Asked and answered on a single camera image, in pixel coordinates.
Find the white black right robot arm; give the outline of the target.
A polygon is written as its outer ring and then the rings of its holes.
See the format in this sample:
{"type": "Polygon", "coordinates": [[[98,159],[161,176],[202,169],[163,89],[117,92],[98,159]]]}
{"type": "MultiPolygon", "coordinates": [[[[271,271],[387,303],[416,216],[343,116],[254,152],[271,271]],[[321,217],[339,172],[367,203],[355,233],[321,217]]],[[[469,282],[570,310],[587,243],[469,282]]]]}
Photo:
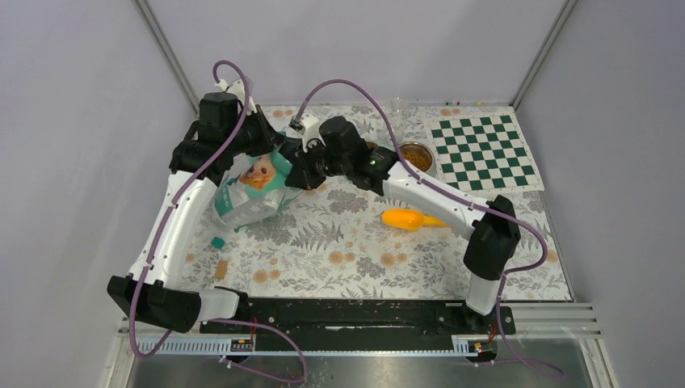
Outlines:
{"type": "Polygon", "coordinates": [[[510,200],[467,195],[412,167],[395,150],[370,148],[341,116],[311,120],[304,136],[286,138],[279,152],[292,165],[289,188],[313,190],[343,176],[358,189],[414,206],[457,231],[468,243],[463,261],[471,273],[465,326],[482,333],[494,324],[500,281],[521,239],[510,200]]]}

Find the teal pet food bag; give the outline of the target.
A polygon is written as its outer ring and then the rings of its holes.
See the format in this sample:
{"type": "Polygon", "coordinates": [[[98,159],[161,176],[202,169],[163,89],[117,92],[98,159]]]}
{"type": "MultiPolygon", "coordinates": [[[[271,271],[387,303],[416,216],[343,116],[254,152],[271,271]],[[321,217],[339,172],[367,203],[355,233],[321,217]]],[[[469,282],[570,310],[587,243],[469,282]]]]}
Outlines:
{"type": "Polygon", "coordinates": [[[233,230],[276,215],[302,191],[289,188],[285,181],[292,163],[281,153],[301,145],[299,137],[286,135],[284,143],[268,153],[246,154],[248,142],[235,137],[225,152],[233,153],[233,165],[212,202],[212,221],[220,228],[233,230]]]}

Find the yellow plastic scoop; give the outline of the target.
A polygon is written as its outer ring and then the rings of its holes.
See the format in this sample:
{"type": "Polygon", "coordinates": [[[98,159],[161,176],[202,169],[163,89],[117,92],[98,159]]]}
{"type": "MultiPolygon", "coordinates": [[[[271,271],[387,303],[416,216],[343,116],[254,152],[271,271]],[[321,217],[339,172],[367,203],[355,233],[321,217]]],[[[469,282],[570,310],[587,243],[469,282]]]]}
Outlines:
{"type": "Polygon", "coordinates": [[[423,227],[448,227],[438,218],[412,209],[388,209],[381,215],[381,220],[387,226],[408,231],[419,230],[423,227]]]}

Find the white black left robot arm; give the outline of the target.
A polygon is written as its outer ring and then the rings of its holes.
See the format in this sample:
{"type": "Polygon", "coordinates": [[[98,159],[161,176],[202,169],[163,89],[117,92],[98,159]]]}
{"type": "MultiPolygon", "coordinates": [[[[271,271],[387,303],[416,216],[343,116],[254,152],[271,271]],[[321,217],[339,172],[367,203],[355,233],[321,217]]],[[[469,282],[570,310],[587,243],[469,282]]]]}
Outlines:
{"type": "Polygon", "coordinates": [[[207,93],[200,113],[174,148],[166,194],[141,254],[125,276],[113,276],[107,293],[132,321],[185,333],[218,318],[232,332],[250,324],[249,308],[235,291],[182,288],[182,272],[196,227],[235,157],[259,156],[283,143],[253,100],[242,91],[207,93]]]}

